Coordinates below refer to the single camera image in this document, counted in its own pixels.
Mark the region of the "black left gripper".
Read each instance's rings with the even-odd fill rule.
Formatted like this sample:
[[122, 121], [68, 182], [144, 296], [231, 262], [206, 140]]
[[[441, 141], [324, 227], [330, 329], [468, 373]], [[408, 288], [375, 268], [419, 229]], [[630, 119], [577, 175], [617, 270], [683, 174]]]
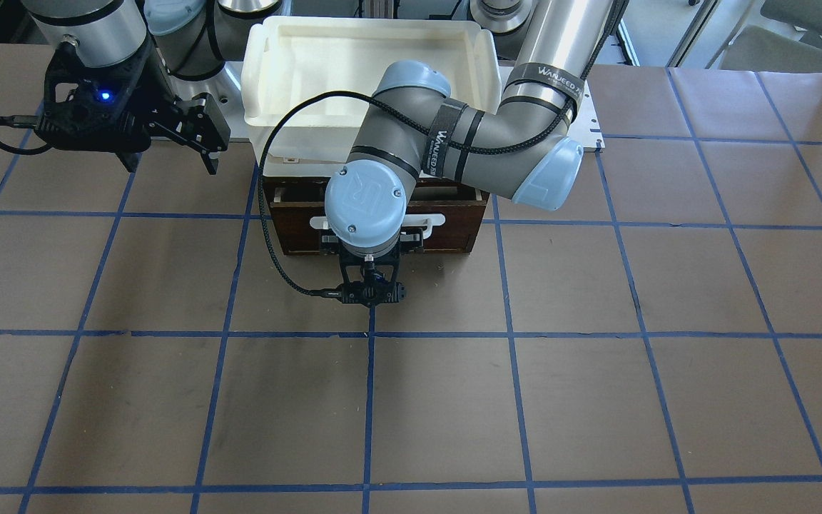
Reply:
[[342, 283], [336, 288], [320, 289], [318, 296], [336, 299], [345, 305], [369, 308], [383, 303], [399, 303], [407, 296], [404, 283], [397, 279], [401, 256], [422, 253], [423, 246], [423, 228], [403, 228], [397, 244], [385, 254], [378, 257], [358, 256], [351, 253], [332, 231], [322, 230], [320, 253], [338, 255]]

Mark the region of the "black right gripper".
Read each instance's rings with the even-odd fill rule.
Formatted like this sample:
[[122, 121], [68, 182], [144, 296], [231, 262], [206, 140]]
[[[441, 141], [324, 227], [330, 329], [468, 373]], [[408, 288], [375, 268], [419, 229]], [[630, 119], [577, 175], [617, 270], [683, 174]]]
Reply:
[[209, 175], [218, 173], [230, 142], [218, 102], [208, 92], [179, 98], [150, 39], [108, 67], [84, 65], [77, 51], [66, 40], [56, 46], [37, 137], [62, 151], [113, 153], [129, 173], [137, 172], [151, 140], [164, 137], [195, 150]]

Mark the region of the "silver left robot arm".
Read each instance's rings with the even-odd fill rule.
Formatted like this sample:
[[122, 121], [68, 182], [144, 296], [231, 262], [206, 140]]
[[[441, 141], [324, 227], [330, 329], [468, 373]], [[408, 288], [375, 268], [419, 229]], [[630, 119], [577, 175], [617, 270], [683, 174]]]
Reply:
[[584, 155], [568, 137], [585, 79], [619, 25], [625, 1], [539, 1], [496, 113], [454, 99], [447, 79], [420, 61], [392, 63], [345, 165], [325, 190], [326, 224], [342, 267], [357, 266], [320, 297], [373, 307], [397, 303], [401, 283], [378, 263], [397, 266], [417, 244], [402, 234], [421, 173], [555, 211], [573, 188]]

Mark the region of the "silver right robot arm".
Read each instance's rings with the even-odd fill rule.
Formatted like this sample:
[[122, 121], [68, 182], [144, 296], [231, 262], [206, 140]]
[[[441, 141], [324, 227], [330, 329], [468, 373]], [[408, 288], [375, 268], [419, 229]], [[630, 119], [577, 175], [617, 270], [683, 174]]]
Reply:
[[34, 133], [46, 147], [109, 153], [133, 173], [156, 139], [194, 150], [208, 173], [242, 107], [249, 31], [290, 1], [26, 1], [54, 46]]

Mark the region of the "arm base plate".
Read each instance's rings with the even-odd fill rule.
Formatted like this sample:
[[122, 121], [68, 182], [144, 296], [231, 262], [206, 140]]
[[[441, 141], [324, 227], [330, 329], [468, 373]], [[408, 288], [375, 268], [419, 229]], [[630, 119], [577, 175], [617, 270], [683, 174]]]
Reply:
[[205, 91], [214, 97], [224, 114], [230, 128], [232, 142], [248, 142], [248, 130], [245, 123], [245, 109], [241, 87], [240, 71], [225, 65], [215, 77], [205, 82]]
[[570, 124], [567, 135], [580, 143], [585, 152], [600, 152], [606, 147], [588, 81], [585, 81], [578, 114]]

